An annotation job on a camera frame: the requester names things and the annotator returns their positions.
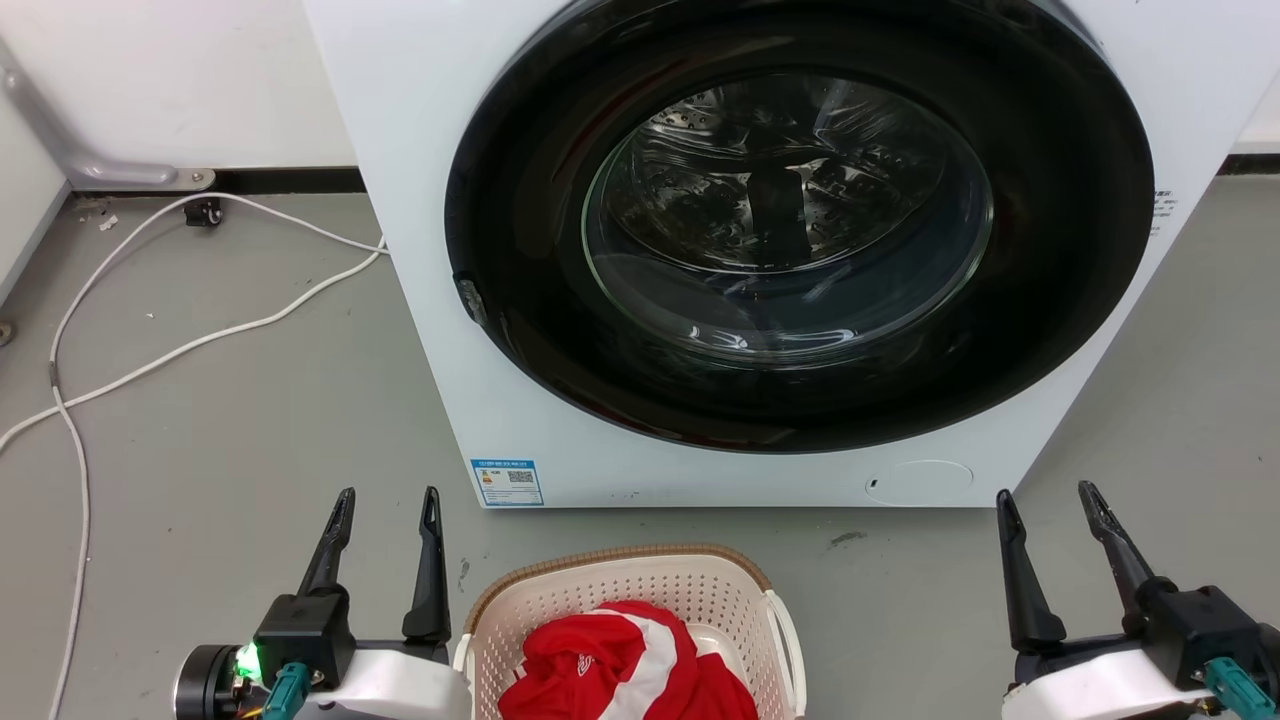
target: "washing machine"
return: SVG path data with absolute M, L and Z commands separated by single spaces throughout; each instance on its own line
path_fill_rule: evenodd
M 1280 67 L 1275 0 L 305 4 L 485 507 L 992 505 Z

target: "sticker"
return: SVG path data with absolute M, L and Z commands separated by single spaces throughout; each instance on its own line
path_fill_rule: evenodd
M 472 460 L 485 507 L 543 505 L 543 486 L 532 460 Z
M 1165 229 L 1165 223 L 1174 215 L 1176 209 L 1178 199 L 1174 197 L 1174 191 L 1157 190 L 1155 211 L 1151 214 L 1151 234 L 1148 237 L 1160 237 L 1160 231 Z

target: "white stripe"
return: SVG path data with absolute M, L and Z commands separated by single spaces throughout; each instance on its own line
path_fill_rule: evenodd
M 667 679 L 676 666 L 676 637 L 671 628 L 650 620 L 614 610 L 593 610 L 589 615 L 618 615 L 640 629 L 645 650 L 640 653 L 631 679 L 618 683 L 613 700 L 600 714 L 600 720 L 637 720 L 644 717 L 653 702 L 667 691 Z

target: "white cable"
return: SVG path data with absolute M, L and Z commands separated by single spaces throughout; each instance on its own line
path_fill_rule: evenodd
M 76 442 L 76 459 L 81 464 L 81 555 L 76 566 L 76 591 L 72 594 L 72 618 L 67 624 L 67 647 L 63 648 L 63 666 L 58 673 L 58 684 L 54 687 L 54 703 L 49 708 L 49 720 L 58 720 L 58 711 L 63 707 L 63 693 L 67 692 L 67 678 L 72 669 L 72 651 L 76 648 L 76 632 L 79 629 L 81 601 L 84 598 L 84 566 L 88 565 L 88 461 L 84 459 L 84 443 L 81 441 L 79 430 L 72 421 L 72 414 L 63 404 L 63 393 L 54 384 L 54 402 L 56 410 L 67 420 L 67 429 L 72 432 L 72 441 Z
M 219 331 L 216 333 L 210 333 L 210 334 L 207 334 L 205 337 L 193 340 L 193 341 L 188 342 L 187 345 L 183 345 L 182 347 L 174 350 L 173 352 L 169 352 L 169 354 L 166 354 L 166 355 L 164 355 L 164 356 L 161 356 L 161 357 L 159 357 L 159 359 L 156 359 L 156 360 L 154 360 L 154 361 L 151 361 L 151 363 L 148 363 L 148 364 L 146 364 L 146 365 L 143 365 L 141 368 L 138 368 L 137 370 L 133 370 L 132 373 L 124 375 L 123 378 L 120 378 L 120 379 L 118 379 L 118 380 L 115 380 L 115 382 L 113 382 L 110 384 L 102 386 L 102 387 L 100 387 L 100 388 L 97 388 L 97 389 L 95 389 L 95 391 L 92 391 L 90 393 L 82 395 L 82 396 L 72 400 L 70 402 L 64 402 L 63 401 L 61 388 L 59 387 L 59 377 L 58 377 L 58 348 L 61 345 L 63 332 L 67 329 L 67 324 L 70 322 L 72 315 L 76 313 L 76 309 L 79 306 L 81 301 L 88 293 L 90 288 L 92 288 L 93 284 L 97 282 L 97 279 L 102 275 L 102 273 L 106 270 L 106 268 L 111 264 L 111 260 L 114 260 L 115 256 L 119 255 L 120 251 L 124 250 L 124 247 L 127 245 L 129 245 L 129 242 L 132 242 L 133 238 L 137 237 L 138 233 L 141 233 L 143 229 L 146 229 L 147 225 L 150 225 L 156 218 L 159 218 L 160 215 L 164 215 L 165 213 L 168 213 L 168 211 L 170 211 L 170 210 L 173 210 L 173 209 L 175 209 L 175 208 L 178 208 L 180 205 L 186 205 L 187 202 L 191 202 L 192 200 L 200 200 L 200 199 L 204 199 L 204 197 L 221 197 L 221 199 L 227 199 L 227 200 L 234 200 L 237 202 L 243 202 L 244 205 L 248 205 L 251 208 L 257 208 L 259 210 L 262 210 L 262 211 L 265 211 L 265 213 L 268 213 L 270 215 L 274 215 L 276 218 L 280 218 L 280 219 L 284 219 L 284 220 L 289 220 L 291 223 L 300 224 L 300 225 L 302 225 L 305 228 L 308 228 L 311 231 L 315 231 L 315 232 L 317 232 L 317 233 L 320 233 L 320 234 L 323 234 L 323 236 L 325 236 L 328 238 L 337 240 L 338 242 L 343 242 L 346 245 L 351 245 L 353 247 L 360 247 L 360 249 L 364 249 L 364 250 L 370 250 L 371 254 L 369 255 L 369 258 L 366 258 L 362 263 L 360 263 L 355 268 L 352 268 L 352 269 L 349 269 L 347 272 L 343 272 L 343 273 L 338 273 L 337 275 L 333 275 L 332 278 L 326 279 L 326 281 L 324 281 L 324 282 L 321 282 L 319 284 L 316 284 L 315 287 L 312 287 L 307 292 L 302 293 L 301 297 L 298 297 L 297 300 L 294 300 L 293 302 L 291 302 L 288 306 L 285 306 L 283 310 L 280 310 L 279 313 L 276 313 L 274 315 L 262 318 L 260 320 L 253 320 L 253 322 L 250 322 L 250 323 L 236 325 L 233 328 L 227 328 L 224 331 Z M 93 270 L 93 274 L 90 275 L 88 281 L 84 283 L 84 287 L 82 287 L 81 291 L 76 295 L 76 299 L 72 300 L 70 307 L 67 309 L 67 314 L 63 316 L 63 322 L 58 325 L 58 331 L 54 333 L 52 347 L 50 347 L 50 351 L 49 351 L 49 380 L 50 380 L 50 386 L 52 387 L 52 392 L 54 392 L 54 407 L 50 407 L 49 410 L 45 410 L 44 413 L 40 413 L 37 415 L 32 415 L 31 418 L 27 418 L 22 423 L 18 423 L 13 428 L 10 428 L 9 432 L 6 432 L 3 437 L 0 437 L 0 452 L 4 452 L 4 448 L 9 445 L 9 441 L 12 441 L 14 437 L 17 437 L 18 433 L 20 433 L 24 429 L 35 425 L 36 423 L 40 423 L 41 420 L 44 420 L 46 418 L 51 418 L 54 415 L 61 415 L 63 420 L 67 423 L 67 429 L 70 430 L 70 433 L 72 433 L 72 441 L 76 443 L 76 457 L 79 461 L 79 470 L 81 470 L 81 518 L 82 518 L 82 520 L 81 520 L 79 564 L 78 564 L 78 566 L 76 569 L 76 591 L 74 591 L 74 597 L 72 598 L 72 614 L 70 614 L 70 620 L 68 623 L 68 629 L 67 629 L 67 646 L 65 646 L 65 648 L 63 651 L 63 664 L 61 664 L 61 669 L 58 673 L 58 683 L 56 683 L 56 685 L 54 688 L 54 701 L 52 701 L 51 707 L 49 708 L 49 720 L 58 720 L 58 714 L 61 710 L 61 705 L 63 705 L 63 694 L 67 691 L 67 679 L 70 675 L 70 667 L 72 667 L 72 655 L 73 655 L 73 651 L 76 648 L 76 634 L 77 634 L 77 630 L 79 628 L 79 614 L 81 614 L 81 605 L 82 605 L 81 601 L 83 600 L 83 594 L 84 594 L 84 569 L 86 569 L 86 566 L 88 564 L 88 538 L 90 538 L 88 461 L 87 461 L 87 459 L 84 456 L 84 443 L 81 439 L 79 430 L 77 430 L 76 423 L 72 420 L 72 415 L 70 415 L 70 413 L 67 411 L 67 409 L 68 407 L 73 407 L 76 405 L 79 405 L 82 402 L 88 402 L 90 400 L 93 400 L 95 397 L 101 397 L 101 396 L 111 392 L 113 389 L 115 389 L 115 388 L 118 388 L 118 387 L 120 387 L 120 386 L 123 386 L 123 384 L 125 384 L 125 383 L 128 383 L 128 382 L 131 382 L 131 380 L 133 380 L 136 378 L 140 378 L 140 377 L 150 373 L 151 370 L 155 370 L 156 368 L 160 368 L 161 365 L 165 365 L 166 363 L 174 360 L 175 357 L 186 355 L 187 352 L 191 352 L 192 350 L 195 350 L 195 348 L 197 348 L 197 347 L 200 347 L 202 345 L 207 345 L 207 343 L 210 343 L 210 342 L 212 342 L 215 340 L 224 338 L 224 337 L 228 337 L 228 336 L 233 336 L 233 334 L 237 334 L 237 333 L 242 333 L 244 331 L 251 331 L 251 329 L 255 329 L 255 328 L 261 328 L 264 325 L 270 325 L 271 323 L 275 323 L 275 322 L 285 318 L 287 315 L 289 315 L 294 310 L 297 310 L 303 302 L 306 302 L 307 300 L 311 300 L 312 297 L 315 297 L 315 295 L 317 292 L 323 291 L 324 288 L 326 288 L 326 287 L 329 287 L 329 286 L 332 286 L 332 284 L 334 284 L 337 282 L 344 281 L 344 279 L 349 278 L 351 275 L 355 275 L 356 273 L 358 273 L 361 270 L 364 270 L 369 265 L 374 264 L 374 261 L 378 260 L 379 255 L 385 255 L 387 252 L 388 251 L 387 251 L 387 241 L 385 241 L 385 238 L 379 240 L 378 246 L 374 247 L 374 246 L 370 246 L 370 245 L 364 245 L 361 242 L 347 240 L 347 238 L 344 238 L 344 237 L 342 237 L 339 234 L 334 234 L 334 233 L 332 233 L 329 231 L 317 228 L 316 225 L 312 225 L 311 223 L 307 223 L 307 222 L 301 220 L 298 218 L 294 218 L 292 215 L 287 215 L 284 213 L 280 213 L 279 210 L 273 210 L 271 208 L 268 208 L 265 205 L 260 205 L 257 202 L 253 202 L 252 200 L 246 200 L 246 199 L 236 196 L 236 195 L 228 195 L 225 192 L 200 192 L 200 193 L 196 193 L 196 195 L 189 195 L 189 196 L 183 197 L 180 200 L 175 200 L 175 201 L 170 202 L 169 205 L 165 205 L 164 208 L 161 208 L 160 210 L 157 210 L 154 215 L 151 215 L 146 220 L 143 220 L 142 224 L 140 224 L 132 233 L 129 233 L 128 237 L 125 237 L 124 241 L 120 242 L 120 245 L 115 250 L 113 250 L 110 255 L 106 256 L 106 260 L 102 260 L 102 264 L 99 265 L 96 270 Z
M 381 249 L 381 247 L 385 247 L 385 242 L 379 243 L 379 249 Z M 279 313 L 276 313 L 274 315 L 270 315 L 268 318 L 262 318 L 261 320 L 253 320 L 251 323 L 244 323 L 243 325 L 236 325 L 233 328 L 227 328 L 225 331 L 218 331 L 216 333 L 206 334 L 205 337 L 193 340 L 193 341 L 188 342 L 187 345 L 183 345 L 182 347 L 179 347 L 179 348 L 169 352 L 168 355 L 163 355 L 163 356 L 152 360 L 151 363 L 147 363 L 146 365 L 138 368 L 137 370 L 133 370 L 128 375 L 124 375 L 123 378 L 120 378 L 120 379 L 118 379 L 118 380 L 115 380 L 113 383 L 105 384 L 105 386 L 102 386 L 102 387 L 100 387 L 100 388 L 97 388 L 97 389 L 95 389 L 92 392 L 86 392 L 84 395 L 82 395 L 79 397 L 73 397 L 72 400 L 68 400 L 67 401 L 67 407 L 76 407 L 77 405 L 83 405 L 84 402 L 88 402 L 90 400 L 95 400 L 97 397 L 102 397 L 104 395 L 111 392 L 113 389 L 116 389 L 116 388 L 119 388 L 123 384 L 131 383 L 131 382 L 138 379 L 140 377 L 150 373 L 151 370 L 155 370 L 156 368 L 160 368 L 161 365 L 165 365 L 169 361 L 174 360 L 175 357 L 186 355 L 187 352 L 191 352 L 192 350 L 195 350 L 195 348 L 197 348 L 197 347 L 200 347 L 202 345 L 207 345 L 207 343 L 210 343 L 210 342 L 212 342 L 215 340 L 221 340 L 224 337 L 233 336 L 236 333 L 242 333 L 244 331 L 251 331 L 253 328 L 261 328 L 264 325 L 270 325 L 271 323 L 274 323 L 276 320 L 280 320 L 285 315 L 288 315 L 288 314 L 293 313 L 294 310 L 297 310 L 298 306 L 301 306 L 307 300 L 311 300 L 321 290 L 324 290 L 324 288 L 326 288 L 326 287 L 329 287 L 329 286 L 332 286 L 332 284 L 334 284 L 337 282 L 344 281 L 344 279 L 349 278 L 351 275 L 355 275 L 356 273 L 364 270 L 365 268 L 367 268 L 369 265 L 371 265 L 374 263 L 374 260 L 378 260 L 378 254 L 376 252 L 372 254 L 372 255 L 370 255 L 369 258 L 366 258 L 364 263 L 356 265 L 355 268 L 352 268 L 352 269 L 349 269 L 349 270 L 347 270 L 344 273 L 339 273 L 339 274 L 337 274 L 337 275 L 326 279 L 326 281 L 316 284 L 315 287 L 312 287 L 311 290 L 308 290 L 307 292 L 305 292 L 301 297 L 298 297 L 297 300 L 294 300 L 293 302 L 291 302 L 284 310 L 280 310 Z M 20 423 L 18 423 L 17 425 L 9 428 L 9 432 L 6 432 L 4 436 L 0 436 L 0 452 L 4 452 L 4 450 L 6 447 L 9 447 L 9 442 L 12 442 L 13 438 L 18 437 L 23 430 L 31 428 L 32 425 L 36 425 L 36 424 L 41 423 L 42 420 L 47 420 L 49 418 L 52 418 L 54 415 L 58 415 L 58 407 L 50 407 L 49 410 L 45 410 L 44 413 L 37 413 L 37 414 L 32 415 L 31 418 L 27 418 L 26 420 L 23 420 Z

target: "plastic basket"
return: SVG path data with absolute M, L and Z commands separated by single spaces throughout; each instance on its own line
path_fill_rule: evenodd
M 719 653 L 760 720 L 804 717 L 804 659 L 786 605 L 741 553 L 713 544 L 654 544 L 575 555 L 489 585 L 467 616 L 453 666 L 471 683 L 472 717 L 498 720 L 525 638 L 602 602 L 643 600 L 689 625 L 699 655 Z

